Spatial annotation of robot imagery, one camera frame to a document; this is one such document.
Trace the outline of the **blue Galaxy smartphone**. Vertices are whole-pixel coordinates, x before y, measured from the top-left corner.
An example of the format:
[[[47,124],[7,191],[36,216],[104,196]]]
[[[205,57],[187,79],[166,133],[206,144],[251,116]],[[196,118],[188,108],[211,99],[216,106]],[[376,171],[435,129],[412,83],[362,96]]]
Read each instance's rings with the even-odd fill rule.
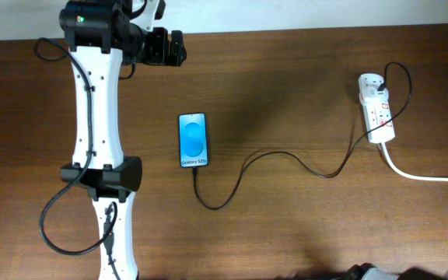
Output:
[[[196,168],[209,164],[207,126],[204,113],[178,117],[180,166]]]

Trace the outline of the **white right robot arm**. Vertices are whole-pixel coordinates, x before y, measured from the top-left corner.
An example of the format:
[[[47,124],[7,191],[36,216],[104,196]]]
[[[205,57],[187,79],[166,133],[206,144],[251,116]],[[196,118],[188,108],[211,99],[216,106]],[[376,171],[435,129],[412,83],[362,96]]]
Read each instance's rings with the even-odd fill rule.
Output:
[[[389,93],[387,89],[361,89],[359,99],[364,110],[366,127],[369,132],[369,141],[379,146],[384,159],[394,172],[412,180],[448,183],[448,177],[412,175],[405,173],[394,165],[386,146],[386,143],[394,138],[394,129],[391,127],[391,132],[379,132],[379,126],[383,125],[386,127],[391,117],[391,114],[388,117],[386,115],[386,111],[389,110]],[[420,268],[409,268],[400,274],[380,270],[372,264],[365,264],[357,267],[357,269],[356,279],[361,280],[448,279],[448,272],[444,277],[439,277]]]

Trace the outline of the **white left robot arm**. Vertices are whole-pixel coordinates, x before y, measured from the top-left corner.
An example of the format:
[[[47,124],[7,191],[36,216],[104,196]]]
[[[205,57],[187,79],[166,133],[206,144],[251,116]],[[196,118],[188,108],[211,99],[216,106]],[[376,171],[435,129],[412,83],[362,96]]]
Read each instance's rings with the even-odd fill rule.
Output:
[[[124,65],[178,67],[185,60],[181,31],[153,25],[165,8],[163,0],[70,1],[59,15],[74,59],[77,113],[75,150],[61,178],[85,188],[92,200],[103,240],[101,279],[139,277],[132,209],[142,161],[121,148],[118,83]]]

